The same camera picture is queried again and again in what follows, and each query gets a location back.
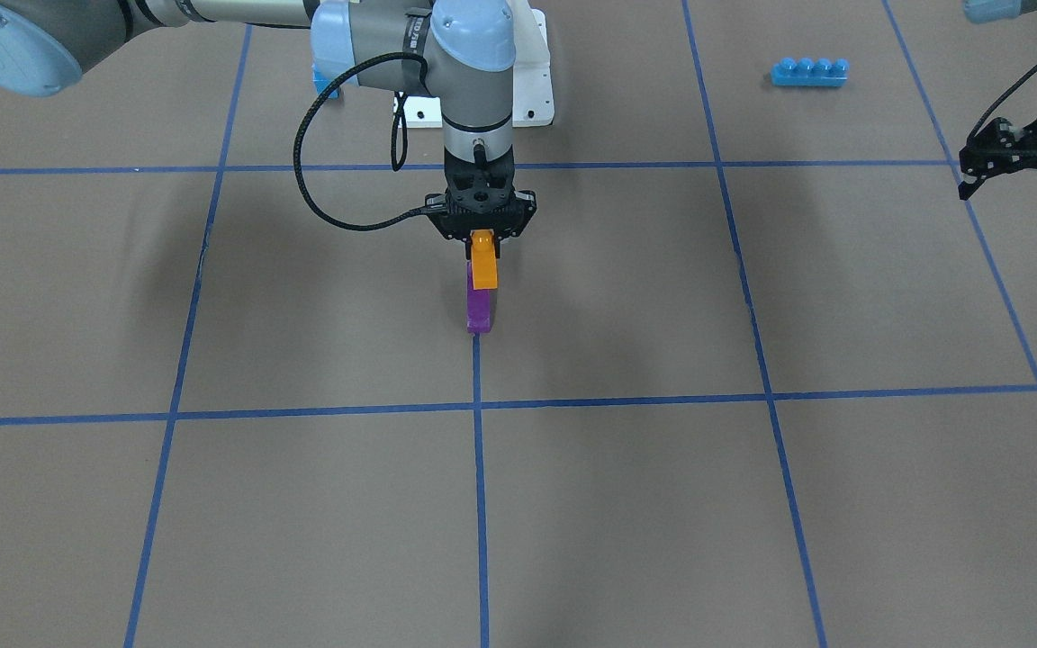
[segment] light blue joint cap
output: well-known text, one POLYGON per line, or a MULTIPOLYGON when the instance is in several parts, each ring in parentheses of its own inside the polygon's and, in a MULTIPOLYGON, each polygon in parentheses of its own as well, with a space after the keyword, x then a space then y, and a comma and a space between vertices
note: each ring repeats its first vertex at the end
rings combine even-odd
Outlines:
POLYGON ((1017 18, 1021 0, 962 0, 962 11, 973 24, 988 24, 1000 18, 1017 18))
POLYGON ((82 65, 50 33, 0 7, 0 86, 32 97, 50 97, 83 78, 82 65))
POLYGON ((502 72, 515 64, 515 25, 506 0, 438 0, 431 33, 464 65, 502 72))
MULTIPOLYGON (((310 49, 314 54, 314 72, 326 78, 324 88, 355 66, 348 0, 323 0, 317 6, 310 24, 310 49)), ((349 78, 346 83, 358 85, 358 77, 349 78)))

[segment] light blue toy brick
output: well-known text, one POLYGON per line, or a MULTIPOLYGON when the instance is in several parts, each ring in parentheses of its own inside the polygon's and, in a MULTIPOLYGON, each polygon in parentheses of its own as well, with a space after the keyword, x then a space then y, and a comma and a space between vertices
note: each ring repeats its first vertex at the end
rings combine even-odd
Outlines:
MULTIPOLYGON (((334 79, 327 79, 326 77, 323 77, 321 74, 317 73, 317 67, 315 65, 310 66, 310 68, 314 72, 314 91, 321 94, 323 91, 326 90, 326 86, 330 85, 334 79)), ((338 98, 338 92, 340 92, 340 90, 335 90, 331 93, 329 98, 338 98)))
POLYGON ((847 82, 850 63, 846 58, 831 62, 819 58, 818 62, 810 58, 783 58, 770 68, 770 83, 774 85, 798 85, 807 87, 841 87, 847 82))

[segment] white mounting plate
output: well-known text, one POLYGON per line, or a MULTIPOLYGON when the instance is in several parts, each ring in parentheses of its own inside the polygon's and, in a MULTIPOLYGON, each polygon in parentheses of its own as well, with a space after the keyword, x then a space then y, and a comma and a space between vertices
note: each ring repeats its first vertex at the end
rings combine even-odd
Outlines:
MULTIPOLYGON (((538 31, 546 41, 546 13, 535 13, 538 31)), ((515 65, 515 126, 550 126, 555 121, 555 92, 551 89, 551 62, 534 65, 515 65)), ((439 98, 411 97, 407 100, 407 126, 443 126, 443 110, 439 98)))

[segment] purple block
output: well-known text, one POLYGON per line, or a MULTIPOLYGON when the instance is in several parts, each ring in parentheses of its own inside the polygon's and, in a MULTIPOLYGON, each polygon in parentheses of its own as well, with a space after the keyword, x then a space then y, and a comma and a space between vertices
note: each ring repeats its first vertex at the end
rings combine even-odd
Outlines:
POLYGON ((491 290, 475 290, 470 261, 467 262, 467 331, 491 332, 491 290))

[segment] blue grid line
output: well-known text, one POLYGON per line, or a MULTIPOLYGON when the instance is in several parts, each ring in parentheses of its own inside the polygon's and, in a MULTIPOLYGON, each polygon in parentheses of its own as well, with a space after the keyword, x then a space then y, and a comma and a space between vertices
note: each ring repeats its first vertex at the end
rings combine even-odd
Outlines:
MULTIPOLYGON (((947 166, 947 161, 584 161, 583 163, 518 163, 524 171, 606 168, 766 168, 797 166, 947 166)), ((408 164, 403 171, 443 171, 441 164, 408 164)), ((291 165, 252 164, 219 166, 99 166, 3 167, 0 175, 94 175, 120 173, 291 173, 291 165)), ((308 164, 304 171, 391 171, 386 164, 308 164)))
MULTIPOLYGON (((706 131, 711 139, 711 151, 714 160, 721 161, 720 140, 714 131, 714 113, 711 111, 711 101, 706 90, 706 82, 703 77, 703 65, 699 57, 699 43, 695 39, 695 25, 691 18, 691 5, 686 0, 682 0, 683 19, 686 21, 686 37, 691 41, 692 58, 695 62, 695 75, 699 79, 699 94, 703 98, 703 112, 706 116, 706 131)), ((798 561, 802 563, 803 580, 807 585, 807 596, 810 600, 811 617, 815 622, 815 636, 818 639, 819 648, 826 648, 826 628, 822 624, 822 609, 819 607, 818 594, 815 591, 815 575, 810 565, 810 554, 807 551, 807 537, 803 532, 802 517, 798 514, 798 500, 794 496, 794 480, 790 476, 790 463, 787 460, 786 444, 782 439, 782 427, 779 423, 778 408, 775 406, 774 391, 770 389, 770 376, 766 365, 766 354, 762 350, 762 336, 758 328, 758 317, 754 312, 754 300, 750 291, 750 282, 747 278, 747 264, 741 254, 740 240, 738 240, 738 229, 735 218, 733 218, 733 206, 731 202, 731 190, 727 187, 726 169, 723 165, 718 165, 716 172, 720 177, 720 190, 723 192, 723 206, 726 210, 727 226, 731 229, 731 245, 735 257, 738 259, 738 282, 741 284, 741 294, 747 303, 747 310, 750 313, 750 328, 754 334, 754 356, 758 361, 758 370, 762 377, 762 394, 766 400, 766 410, 770 419, 770 430, 775 434, 775 448, 778 450, 779 468, 782 471, 782 485, 786 489, 787 504, 790 508, 790 522, 794 527, 794 542, 798 545, 798 561)))
POLYGON ((491 647, 489 581, 486 561, 486 459, 482 454, 482 343, 472 341, 474 385, 474 503, 478 517, 478 637, 481 648, 491 647))
POLYGON ((198 315, 198 300, 202 290, 202 265, 206 261, 206 251, 211 245, 211 230, 215 226, 215 215, 218 214, 219 194, 222 192, 222 169, 226 166, 227 156, 230 150, 230 135, 234 132, 235 111, 239 107, 239 94, 243 90, 243 77, 247 71, 247 55, 250 52, 251 26, 243 32, 243 50, 239 55, 239 71, 235 74, 234 89, 230 92, 230 107, 227 110, 226 129, 222 136, 222 152, 219 154, 219 172, 215 174, 215 187, 211 190, 211 204, 206 214, 206 228, 202 232, 201 251, 198 253, 197 270, 194 271, 194 287, 190 295, 190 311, 187 313, 187 328, 181 336, 181 349, 178 353, 178 370, 174 382, 174 392, 170 397, 170 411, 166 422, 166 431, 162 434, 162 448, 160 451, 160 464, 155 476, 155 491, 151 496, 151 505, 146 516, 146 534, 143 537, 143 551, 139 560, 139 574, 135 579, 135 591, 131 600, 131 618, 127 622, 127 640, 123 648, 133 648, 135 645, 135 632, 139 629, 139 614, 141 611, 141 600, 146 587, 146 573, 151 561, 151 550, 155 546, 155 531, 158 525, 158 513, 162 504, 162 488, 166 484, 166 471, 170 460, 170 447, 174 442, 174 427, 177 421, 178 402, 181 401, 181 385, 187 376, 187 360, 190 356, 191 338, 195 331, 195 319, 198 315))
MULTIPOLYGON (((815 392, 774 392, 777 401, 840 400, 881 398, 929 398, 942 395, 977 395, 1004 393, 1037 393, 1037 386, 951 386, 904 387, 882 390, 839 390, 815 392)), ((74 414, 52 416, 0 416, 1 426, 74 426, 89 423, 132 423, 175 421, 228 421, 239 419, 284 419, 300 416, 363 416, 372 414, 425 414, 433 412, 473 412, 476 410, 568 410, 587 406, 635 405, 712 405, 727 402, 764 402, 765 393, 658 395, 657 397, 581 398, 542 400, 484 400, 481 402, 424 402, 403 405, 335 405, 288 406, 271 410, 211 410, 170 414, 169 412, 143 412, 120 414, 74 414)))
MULTIPOLYGON (((891 21, 891 28, 894 29, 894 34, 896 34, 898 40, 898 48, 902 49, 902 55, 906 60, 906 65, 910 68, 910 77, 914 78, 915 86, 918 88, 918 93, 923 98, 923 106, 926 107, 926 114, 930 116, 931 126, 934 126, 934 135, 938 137, 938 144, 943 147, 943 154, 947 159, 947 163, 951 164, 951 171, 954 176, 956 184, 962 180, 962 176, 958 173, 958 165, 954 164, 954 157, 951 156, 951 148, 947 145, 946 137, 943 135, 943 126, 938 123, 938 116, 934 114, 934 107, 931 104, 930 95, 926 93, 926 87, 923 85, 922 79, 918 76, 918 67, 915 65, 914 57, 910 56, 910 49, 906 46, 906 39, 902 36, 902 29, 898 28, 898 21, 894 17, 894 10, 891 9, 891 3, 889 0, 881 0, 882 8, 886 10, 886 16, 891 21)), ((1034 384, 1037 385, 1037 361, 1034 360, 1034 354, 1032 348, 1030 348, 1029 340, 1027 339, 1027 334, 1021 328, 1019 320, 1019 313, 1015 311, 1015 306, 1013 306, 1013 300, 1011 294, 1007 291, 1007 286, 1004 283, 1003 275, 1001 275, 1000 266, 994 261, 994 256, 991 254, 991 247, 987 245, 986 235, 983 233, 983 227, 979 224, 979 217, 975 214, 975 206, 971 201, 964 201, 966 207, 966 216, 971 218, 972 228, 975 229, 975 236, 979 238, 979 245, 983 248, 983 255, 986 257, 986 263, 990 266, 991 276, 994 278, 994 283, 998 288, 1000 288, 1000 294, 1003 295, 1003 304, 1007 308, 1007 313, 1011 317, 1011 325, 1015 329, 1015 333, 1019 336, 1019 344, 1024 354, 1027 357, 1027 364, 1030 365, 1030 370, 1034 374, 1034 384)))

